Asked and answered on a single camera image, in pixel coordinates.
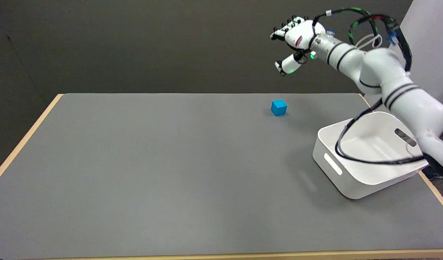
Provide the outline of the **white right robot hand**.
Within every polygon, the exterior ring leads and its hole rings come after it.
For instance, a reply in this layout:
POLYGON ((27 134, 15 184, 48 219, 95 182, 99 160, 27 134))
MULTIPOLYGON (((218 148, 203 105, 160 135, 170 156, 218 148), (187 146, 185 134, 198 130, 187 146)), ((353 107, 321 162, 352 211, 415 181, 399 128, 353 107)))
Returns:
POLYGON ((275 62, 278 72, 285 76, 298 70, 308 61, 307 54, 312 52, 314 38, 325 33, 326 29, 319 22, 296 16, 282 23, 281 28, 273 28, 270 39, 283 41, 294 51, 287 58, 275 62))

